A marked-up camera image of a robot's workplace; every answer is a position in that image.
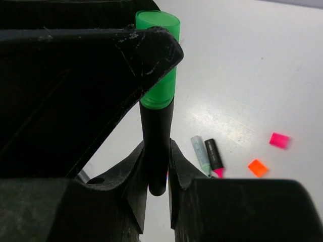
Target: white surface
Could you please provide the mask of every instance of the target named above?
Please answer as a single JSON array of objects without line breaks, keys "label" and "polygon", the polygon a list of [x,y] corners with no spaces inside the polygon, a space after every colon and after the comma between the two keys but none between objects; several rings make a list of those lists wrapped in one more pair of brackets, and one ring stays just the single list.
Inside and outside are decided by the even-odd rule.
[{"label": "white surface", "polygon": [[[156,0],[179,17],[184,60],[178,66],[172,138],[198,167],[190,138],[215,138],[225,177],[292,178],[323,215],[323,11],[254,0]],[[272,132],[290,148],[268,144]],[[142,140],[135,106],[90,161],[92,176],[125,158]],[[168,192],[148,196],[142,242],[175,241]]]}]

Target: orange block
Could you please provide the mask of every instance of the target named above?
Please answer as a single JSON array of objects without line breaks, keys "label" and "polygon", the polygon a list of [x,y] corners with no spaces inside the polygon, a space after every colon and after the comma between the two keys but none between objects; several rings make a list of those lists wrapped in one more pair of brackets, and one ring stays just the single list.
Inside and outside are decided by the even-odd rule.
[{"label": "orange block", "polygon": [[248,167],[257,177],[262,177],[268,171],[268,168],[257,159],[251,162]]}]

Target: green cap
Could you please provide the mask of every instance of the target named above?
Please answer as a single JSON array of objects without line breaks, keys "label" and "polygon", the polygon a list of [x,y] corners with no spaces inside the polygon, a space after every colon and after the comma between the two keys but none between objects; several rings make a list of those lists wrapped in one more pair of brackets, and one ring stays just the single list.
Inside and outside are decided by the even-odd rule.
[{"label": "green cap", "polygon": [[[147,29],[153,26],[166,28],[179,41],[181,22],[175,16],[161,11],[139,11],[136,13],[136,28]],[[175,94],[176,67],[173,68],[141,100],[149,109],[167,107]]]}]

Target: pink block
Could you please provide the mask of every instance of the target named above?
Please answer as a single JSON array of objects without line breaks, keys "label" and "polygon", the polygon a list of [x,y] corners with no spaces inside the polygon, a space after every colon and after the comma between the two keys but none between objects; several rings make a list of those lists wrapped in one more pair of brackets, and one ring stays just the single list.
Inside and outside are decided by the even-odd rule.
[{"label": "pink block", "polygon": [[289,142],[289,137],[285,135],[280,135],[277,133],[273,133],[271,140],[269,143],[271,145],[275,145],[279,148],[286,149]]}]

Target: marker with green cap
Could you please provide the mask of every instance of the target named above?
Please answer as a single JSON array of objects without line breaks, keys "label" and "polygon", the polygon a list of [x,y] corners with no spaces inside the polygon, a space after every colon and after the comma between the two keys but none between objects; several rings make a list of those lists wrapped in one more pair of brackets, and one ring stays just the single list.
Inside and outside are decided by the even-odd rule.
[{"label": "marker with green cap", "polygon": [[[137,29],[154,26],[166,28],[179,40],[180,21],[175,16],[161,11],[136,13]],[[166,190],[175,82],[176,67],[140,100],[144,159],[148,169],[149,190],[155,196],[162,195]]]}]

